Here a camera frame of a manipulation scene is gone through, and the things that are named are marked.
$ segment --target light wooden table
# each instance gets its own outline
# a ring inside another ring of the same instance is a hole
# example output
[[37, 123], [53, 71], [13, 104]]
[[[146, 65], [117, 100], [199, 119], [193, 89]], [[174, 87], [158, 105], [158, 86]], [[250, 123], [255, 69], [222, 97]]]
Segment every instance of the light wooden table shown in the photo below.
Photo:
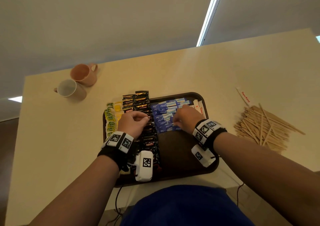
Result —
[[[135, 90], [150, 97], [197, 92], [210, 118], [234, 133], [245, 103], [256, 102], [306, 133], [293, 133], [284, 156], [320, 170], [320, 44], [299, 30], [177, 50], [99, 65], [87, 98], [73, 104], [53, 92], [70, 70], [26, 77], [6, 225], [28, 224], [95, 159], [103, 142], [106, 103]], [[234, 187], [241, 181], [221, 161], [211, 174], [125, 187], [118, 207], [173, 184]], [[114, 189], [106, 209], [114, 208]]]

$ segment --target forearm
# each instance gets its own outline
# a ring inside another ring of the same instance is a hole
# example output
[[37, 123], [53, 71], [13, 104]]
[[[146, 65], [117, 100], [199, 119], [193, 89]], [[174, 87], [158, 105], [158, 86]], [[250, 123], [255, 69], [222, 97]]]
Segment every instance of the forearm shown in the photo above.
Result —
[[319, 220], [320, 176], [230, 133], [218, 135], [214, 149], [243, 182], [291, 222], [307, 225]]
[[97, 225], [118, 174], [112, 159], [97, 157], [30, 225]]

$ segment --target person's left hand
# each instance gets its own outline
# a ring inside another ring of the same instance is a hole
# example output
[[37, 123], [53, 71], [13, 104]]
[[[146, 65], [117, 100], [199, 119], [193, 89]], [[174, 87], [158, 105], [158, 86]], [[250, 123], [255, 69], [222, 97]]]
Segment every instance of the person's left hand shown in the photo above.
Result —
[[121, 116], [118, 123], [118, 131], [123, 131], [134, 139], [137, 139], [148, 121], [149, 118], [147, 114], [139, 111], [131, 111]]

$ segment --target mug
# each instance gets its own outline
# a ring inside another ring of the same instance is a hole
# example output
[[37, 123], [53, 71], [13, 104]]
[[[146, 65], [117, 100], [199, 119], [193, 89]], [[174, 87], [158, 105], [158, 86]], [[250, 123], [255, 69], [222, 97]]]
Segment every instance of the mug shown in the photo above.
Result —
[[98, 65], [94, 63], [86, 64], [78, 64], [70, 71], [70, 77], [84, 86], [90, 87], [94, 85], [97, 81], [97, 70]]
[[83, 100], [87, 96], [85, 89], [72, 79], [66, 79], [62, 81], [58, 85], [58, 88], [54, 88], [53, 90], [62, 97], [71, 98], [78, 101]]

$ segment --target light strip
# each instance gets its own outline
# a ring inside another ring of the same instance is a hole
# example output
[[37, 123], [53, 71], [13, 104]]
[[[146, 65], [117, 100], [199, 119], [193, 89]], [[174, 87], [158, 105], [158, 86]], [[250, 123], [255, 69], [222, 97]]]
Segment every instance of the light strip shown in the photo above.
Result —
[[9, 100], [13, 100], [13, 101], [16, 101], [16, 102], [20, 102], [20, 103], [22, 103], [22, 96], [18, 96], [18, 97], [10, 98]]
[[209, 5], [205, 20], [204, 20], [203, 25], [202, 25], [202, 29], [201, 29], [201, 32], [200, 32], [200, 36], [199, 36], [199, 39], [198, 39], [197, 46], [202, 46], [202, 44], [203, 44], [204, 37], [206, 35], [206, 32], [207, 32], [209, 24], [210, 24], [211, 15], [212, 15], [213, 11], [217, 7], [216, 6], [217, 1], [218, 0], [211, 0], [210, 1], [210, 5]]

